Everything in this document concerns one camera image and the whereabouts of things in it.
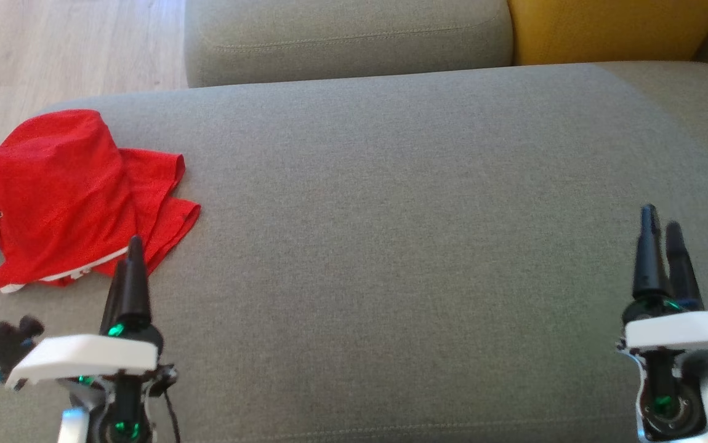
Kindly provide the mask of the large grey sofa chaise seat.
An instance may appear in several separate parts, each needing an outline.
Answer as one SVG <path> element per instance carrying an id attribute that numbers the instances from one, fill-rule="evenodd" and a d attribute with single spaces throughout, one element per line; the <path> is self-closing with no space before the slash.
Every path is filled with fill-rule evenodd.
<path id="1" fill-rule="evenodd" d="M 57 103 L 185 157 L 150 277 L 182 443 L 635 443 L 640 210 L 708 308 L 708 65 L 514 66 Z"/>

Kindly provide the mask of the large yellow sofa back cushion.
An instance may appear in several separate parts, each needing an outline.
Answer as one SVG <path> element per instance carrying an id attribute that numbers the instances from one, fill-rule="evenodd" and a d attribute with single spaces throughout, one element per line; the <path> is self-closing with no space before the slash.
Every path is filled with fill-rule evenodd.
<path id="1" fill-rule="evenodd" d="M 708 0 L 507 0 L 516 65 L 688 61 Z"/>

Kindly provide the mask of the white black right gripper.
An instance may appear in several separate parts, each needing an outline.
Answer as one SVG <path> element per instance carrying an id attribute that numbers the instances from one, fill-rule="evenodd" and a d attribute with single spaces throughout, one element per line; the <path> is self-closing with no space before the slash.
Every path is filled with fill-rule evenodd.
<path id="1" fill-rule="evenodd" d="M 644 205 L 635 253 L 632 296 L 669 294 L 657 208 Z M 682 227 L 666 227 L 673 297 L 684 308 L 703 300 Z M 637 443 L 708 443 L 708 311 L 687 311 L 628 322 L 617 350 L 639 371 L 635 399 Z"/>

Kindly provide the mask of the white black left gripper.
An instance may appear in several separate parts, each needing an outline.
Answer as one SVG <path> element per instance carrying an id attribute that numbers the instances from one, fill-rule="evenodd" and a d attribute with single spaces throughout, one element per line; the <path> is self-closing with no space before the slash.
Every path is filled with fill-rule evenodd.
<path id="1" fill-rule="evenodd" d="M 151 399 L 167 395 L 177 370 L 160 361 L 163 335 L 149 324 L 148 268 L 141 238 L 133 236 L 115 267 L 100 335 L 41 340 L 10 371 L 7 387 L 55 381 L 67 390 L 71 406 L 56 443 L 158 443 Z"/>

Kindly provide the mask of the grey sofa seat cushion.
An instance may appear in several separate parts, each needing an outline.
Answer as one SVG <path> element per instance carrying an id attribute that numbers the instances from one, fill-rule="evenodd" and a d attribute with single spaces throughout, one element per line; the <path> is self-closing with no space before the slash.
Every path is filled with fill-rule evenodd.
<path id="1" fill-rule="evenodd" d="M 186 0 L 189 87 L 509 66 L 508 0 Z"/>

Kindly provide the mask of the red shorts with white waistband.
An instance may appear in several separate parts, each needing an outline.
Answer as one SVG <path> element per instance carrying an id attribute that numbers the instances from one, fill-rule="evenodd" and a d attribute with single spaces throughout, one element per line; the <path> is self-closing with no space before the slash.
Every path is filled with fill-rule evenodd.
<path id="1" fill-rule="evenodd" d="M 123 158 L 98 111 L 44 113 L 0 144 L 0 292 L 78 279 L 134 233 Z"/>

